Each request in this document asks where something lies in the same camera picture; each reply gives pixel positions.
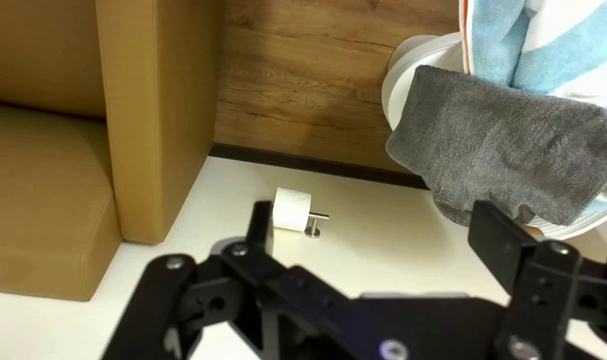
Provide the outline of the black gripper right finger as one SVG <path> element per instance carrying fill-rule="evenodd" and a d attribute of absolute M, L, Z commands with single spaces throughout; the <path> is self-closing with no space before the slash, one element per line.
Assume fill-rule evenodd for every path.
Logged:
<path fill-rule="evenodd" d="M 592 360 L 566 341 L 570 321 L 607 344 L 607 260 L 534 240 L 491 202 L 475 202 L 467 243 L 511 296 L 493 338 L 499 360 Z"/>

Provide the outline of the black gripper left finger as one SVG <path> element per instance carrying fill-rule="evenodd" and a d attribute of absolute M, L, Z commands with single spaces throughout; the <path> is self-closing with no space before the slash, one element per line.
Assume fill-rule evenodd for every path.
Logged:
<path fill-rule="evenodd" d="M 189 360 L 213 325 L 227 325 L 259 360 L 357 360 L 321 325 L 341 296 L 267 254 L 271 210 L 269 200 L 255 202 L 247 232 L 217 243 L 203 262 L 153 258 L 99 360 Z"/>

